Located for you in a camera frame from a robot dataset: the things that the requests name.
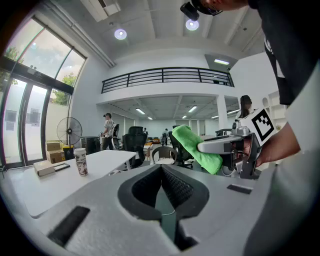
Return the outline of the person's right hand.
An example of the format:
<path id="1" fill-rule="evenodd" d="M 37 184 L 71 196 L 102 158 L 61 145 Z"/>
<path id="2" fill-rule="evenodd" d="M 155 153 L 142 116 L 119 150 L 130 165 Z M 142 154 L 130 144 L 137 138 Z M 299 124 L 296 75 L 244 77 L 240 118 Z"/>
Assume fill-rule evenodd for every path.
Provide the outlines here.
<path id="1" fill-rule="evenodd" d="M 248 155 L 250 153 L 250 150 L 251 150 L 251 139 L 245 138 L 243 140 L 242 153 L 238 153 L 237 158 L 239 158 L 242 155 Z M 272 161 L 271 160 L 271 153 L 270 153 L 270 149 L 269 149 L 269 144 L 267 143 L 266 146 L 264 146 L 261 149 L 260 155 L 257 158 L 257 160 L 255 161 L 255 166 L 260 167 L 262 164 L 268 163 L 270 161 Z"/>

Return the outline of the person's right forearm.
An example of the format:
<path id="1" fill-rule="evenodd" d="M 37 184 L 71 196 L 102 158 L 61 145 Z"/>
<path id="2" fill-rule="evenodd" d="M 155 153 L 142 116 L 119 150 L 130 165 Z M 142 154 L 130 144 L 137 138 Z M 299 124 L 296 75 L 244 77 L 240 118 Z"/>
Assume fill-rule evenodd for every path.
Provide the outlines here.
<path id="1" fill-rule="evenodd" d="M 287 122 L 284 127 L 271 136 L 262 146 L 260 155 L 256 160 L 256 167 L 264 163 L 275 162 L 297 154 L 301 150 L 297 138 Z"/>

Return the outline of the person's black shirt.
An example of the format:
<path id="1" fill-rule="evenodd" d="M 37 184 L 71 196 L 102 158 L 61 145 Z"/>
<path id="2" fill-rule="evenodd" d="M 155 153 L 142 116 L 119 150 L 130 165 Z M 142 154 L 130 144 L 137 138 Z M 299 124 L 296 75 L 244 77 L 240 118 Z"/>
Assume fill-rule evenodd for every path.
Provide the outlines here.
<path id="1" fill-rule="evenodd" d="M 291 105 L 320 59 L 320 3 L 310 7 L 298 0 L 248 0 L 258 11 L 264 32 L 264 48 L 279 91 L 279 102 Z"/>

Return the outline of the black office chair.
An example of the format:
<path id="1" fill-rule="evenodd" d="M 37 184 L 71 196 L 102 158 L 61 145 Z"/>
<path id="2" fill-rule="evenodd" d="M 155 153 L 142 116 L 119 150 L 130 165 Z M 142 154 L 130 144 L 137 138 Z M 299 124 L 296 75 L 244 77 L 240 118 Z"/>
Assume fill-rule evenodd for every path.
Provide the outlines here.
<path id="1" fill-rule="evenodd" d="M 173 149 L 177 152 L 177 157 L 175 158 L 177 165 L 179 167 L 193 169 L 194 157 L 183 147 L 183 145 L 173 136 L 171 131 L 168 132 Z"/>
<path id="2" fill-rule="evenodd" d="M 144 146 L 147 142 L 147 137 L 142 126 L 132 126 L 128 129 L 128 132 L 123 135 L 123 150 L 134 153 L 134 157 L 125 163 L 127 170 L 138 168 L 145 161 Z"/>

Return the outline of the round ceiling light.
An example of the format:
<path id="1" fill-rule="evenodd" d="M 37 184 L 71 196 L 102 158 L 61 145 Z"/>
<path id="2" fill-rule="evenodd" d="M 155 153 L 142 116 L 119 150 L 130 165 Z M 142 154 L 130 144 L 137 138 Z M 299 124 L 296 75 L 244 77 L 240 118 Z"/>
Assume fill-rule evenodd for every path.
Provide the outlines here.
<path id="1" fill-rule="evenodd" d="M 120 29 L 117 29 L 115 32 L 114 32 L 114 37 L 117 39 L 117 40 L 125 40 L 127 38 L 127 32 L 120 28 Z"/>
<path id="2" fill-rule="evenodd" d="M 199 22 L 193 21 L 191 19 L 188 19 L 185 23 L 185 27 L 189 30 L 189 31 L 196 31 L 199 28 Z"/>

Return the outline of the white office chair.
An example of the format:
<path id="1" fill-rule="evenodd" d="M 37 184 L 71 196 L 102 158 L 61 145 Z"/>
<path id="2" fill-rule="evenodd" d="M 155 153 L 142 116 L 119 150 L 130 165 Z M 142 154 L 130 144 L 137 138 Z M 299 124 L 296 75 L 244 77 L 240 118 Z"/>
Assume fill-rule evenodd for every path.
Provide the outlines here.
<path id="1" fill-rule="evenodd" d="M 121 142 L 120 142 L 121 139 L 118 136 L 119 129 L 120 129 L 120 125 L 119 124 L 115 124 L 112 127 L 111 143 L 112 143 L 113 149 L 116 150 L 116 151 L 122 150 L 122 145 L 121 145 Z"/>

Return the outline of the tan book-shaped box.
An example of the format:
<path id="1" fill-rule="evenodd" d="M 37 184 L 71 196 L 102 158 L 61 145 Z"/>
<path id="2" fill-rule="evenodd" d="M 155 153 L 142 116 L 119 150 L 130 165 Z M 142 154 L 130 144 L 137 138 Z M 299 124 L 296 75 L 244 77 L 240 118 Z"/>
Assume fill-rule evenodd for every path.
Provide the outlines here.
<path id="1" fill-rule="evenodd" d="M 35 162 L 33 168 L 39 177 L 50 175 L 55 172 L 54 165 L 48 160 Z"/>

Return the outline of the small cardboard box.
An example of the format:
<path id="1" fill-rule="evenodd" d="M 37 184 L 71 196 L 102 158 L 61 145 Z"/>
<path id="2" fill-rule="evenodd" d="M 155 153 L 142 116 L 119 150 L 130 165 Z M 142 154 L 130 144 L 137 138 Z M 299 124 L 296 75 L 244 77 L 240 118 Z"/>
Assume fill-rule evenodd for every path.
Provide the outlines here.
<path id="1" fill-rule="evenodd" d="M 47 141 L 46 150 L 48 152 L 59 151 L 61 150 L 61 143 L 59 141 Z"/>

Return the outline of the black cabinet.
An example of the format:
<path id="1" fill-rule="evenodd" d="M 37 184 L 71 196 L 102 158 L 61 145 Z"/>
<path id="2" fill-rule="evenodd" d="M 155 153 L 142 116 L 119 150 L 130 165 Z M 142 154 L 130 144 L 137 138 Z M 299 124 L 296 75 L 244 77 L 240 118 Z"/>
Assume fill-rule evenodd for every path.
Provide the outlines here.
<path id="1" fill-rule="evenodd" d="M 80 147 L 85 148 L 86 154 L 94 154 L 101 151 L 99 136 L 82 136 L 80 138 Z"/>

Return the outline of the large cardboard box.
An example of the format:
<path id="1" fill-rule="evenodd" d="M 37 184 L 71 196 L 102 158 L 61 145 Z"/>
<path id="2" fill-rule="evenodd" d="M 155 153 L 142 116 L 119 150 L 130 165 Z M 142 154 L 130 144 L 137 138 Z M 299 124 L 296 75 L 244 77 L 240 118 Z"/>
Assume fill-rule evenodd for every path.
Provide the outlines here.
<path id="1" fill-rule="evenodd" d="M 46 158 L 51 164 L 56 164 L 56 163 L 66 161 L 65 152 L 61 149 L 54 150 L 54 151 L 47 151 Z"/>

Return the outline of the green cloth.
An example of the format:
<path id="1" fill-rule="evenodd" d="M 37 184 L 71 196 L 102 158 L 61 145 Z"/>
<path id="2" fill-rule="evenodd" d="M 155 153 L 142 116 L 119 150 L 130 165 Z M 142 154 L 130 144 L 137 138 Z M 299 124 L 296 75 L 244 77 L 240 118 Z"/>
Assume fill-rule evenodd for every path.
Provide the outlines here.
<path id="1" fill-rule="evenodd" d="M 172 130 L 175 139 L 190 153 L 193 158 L 211 175 L 221 168 L 223 159 L 219 154 L 198 151 L 197 145 L 204 142 L 200 136 L 192 132 L 188 125 L 179 125 Z"/>

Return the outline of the round white lidded cup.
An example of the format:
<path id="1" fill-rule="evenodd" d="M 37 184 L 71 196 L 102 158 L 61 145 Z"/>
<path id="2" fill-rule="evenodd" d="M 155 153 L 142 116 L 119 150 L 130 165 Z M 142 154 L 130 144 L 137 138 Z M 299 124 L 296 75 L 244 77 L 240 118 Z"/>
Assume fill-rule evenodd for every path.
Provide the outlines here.
<path id="1" fill-rule="evenodd" d="M 88 175 L 87 152 L 85 148 L 76 148 L 73 152 L 79 175 L 84 177 Z"/>

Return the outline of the black standing fan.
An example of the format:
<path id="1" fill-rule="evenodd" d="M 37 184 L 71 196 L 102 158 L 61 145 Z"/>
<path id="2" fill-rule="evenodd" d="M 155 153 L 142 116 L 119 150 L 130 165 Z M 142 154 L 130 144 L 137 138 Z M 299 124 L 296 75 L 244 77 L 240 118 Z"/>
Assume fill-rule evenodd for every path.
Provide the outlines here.
<path id="1" fill-rule="evenodd" d="M 61 143 L 68 146 L 77 144 L 82 137 L 82 126 L 73 117 L 63 118 L 57 125 L 56 135 Z"/>

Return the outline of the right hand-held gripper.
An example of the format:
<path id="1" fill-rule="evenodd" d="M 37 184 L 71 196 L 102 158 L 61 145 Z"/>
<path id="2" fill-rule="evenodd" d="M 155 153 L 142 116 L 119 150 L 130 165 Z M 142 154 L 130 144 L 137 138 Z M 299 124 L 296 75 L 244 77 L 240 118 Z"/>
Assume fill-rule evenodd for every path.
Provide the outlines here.
<path id="1" fill-rule="evenodd" d="M 223 154 L 222 173 L 225 176 L 239 177 L 242 179 L 257 179 L 256 160 L 263 145 L 275 132 L 269 112 L 266 108 L 258 108 L 245 118 L 236 120 L 230 134 L 218 136 L 197 144 L 197 150 L 207 154 Z M 243 153 L 243 140 L 251 139 L 251 149 L 248 155 Z"/>

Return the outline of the long black balcony railing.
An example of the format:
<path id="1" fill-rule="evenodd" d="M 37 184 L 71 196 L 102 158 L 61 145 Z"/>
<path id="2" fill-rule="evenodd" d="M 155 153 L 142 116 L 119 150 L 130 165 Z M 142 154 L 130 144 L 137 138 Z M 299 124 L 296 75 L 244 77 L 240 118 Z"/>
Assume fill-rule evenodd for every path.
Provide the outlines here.
<path id="1" fill-rule="evenodd" d="M 205 83 L 234 87 L 230 73 L 199 67 L 161 67 L 133 71 L 102 81 L 101 93 L 162 83 Z"/>

